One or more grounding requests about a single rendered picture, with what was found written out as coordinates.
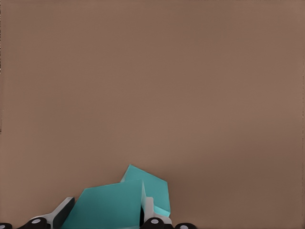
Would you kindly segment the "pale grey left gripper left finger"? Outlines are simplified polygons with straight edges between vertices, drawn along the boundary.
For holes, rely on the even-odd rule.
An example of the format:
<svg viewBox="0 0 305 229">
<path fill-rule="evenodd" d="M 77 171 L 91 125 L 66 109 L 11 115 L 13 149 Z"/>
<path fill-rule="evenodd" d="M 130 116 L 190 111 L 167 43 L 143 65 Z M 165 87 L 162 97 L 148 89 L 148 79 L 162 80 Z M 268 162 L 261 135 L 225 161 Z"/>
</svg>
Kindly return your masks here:
<svg viewBox="0 0 305 229">
<path fill-rule="evenodd" d="M 31 218 L 21 229 L 61 229 L 74 205 L 75 198 L 67 197 L 51 213 Z"/>
</svg>

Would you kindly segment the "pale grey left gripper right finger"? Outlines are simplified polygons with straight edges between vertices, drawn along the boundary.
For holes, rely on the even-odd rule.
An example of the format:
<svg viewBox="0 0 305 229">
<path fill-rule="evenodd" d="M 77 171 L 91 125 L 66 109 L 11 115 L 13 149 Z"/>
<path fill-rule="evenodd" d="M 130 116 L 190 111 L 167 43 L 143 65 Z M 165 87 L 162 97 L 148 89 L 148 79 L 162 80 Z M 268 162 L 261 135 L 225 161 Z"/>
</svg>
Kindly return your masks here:
<svg viewBox="0 0 305 229">
<path fill-rule="evenodd" d="M 169 217 L 157 214 L 154 211 L 152 197 L 147 197 L 144 204 L 143 224 L 140 229 L 172 229 L 172 221 Z"/>
</svg>

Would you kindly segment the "blue cube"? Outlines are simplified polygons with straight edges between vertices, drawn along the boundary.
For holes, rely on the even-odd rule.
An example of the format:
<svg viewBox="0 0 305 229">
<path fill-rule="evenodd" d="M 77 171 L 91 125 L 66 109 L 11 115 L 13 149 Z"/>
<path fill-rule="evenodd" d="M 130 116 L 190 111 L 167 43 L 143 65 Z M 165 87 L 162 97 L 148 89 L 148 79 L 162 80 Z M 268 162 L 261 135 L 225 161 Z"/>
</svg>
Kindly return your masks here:
<svg viewBox="0 0 305 229">
<path fill-rule="evenodd" d="M 153 198 L 154 212 L 169 217 L 171 214 L 168 183 L 138 167 L 129 165 L 121 182 L 140 179 L 143 181 L 146 197 Z"/>
<path fill-rule="evenodd" d="M 142 180 L 83 190 L 61 229 L 138 229 Z"/>
</svg>

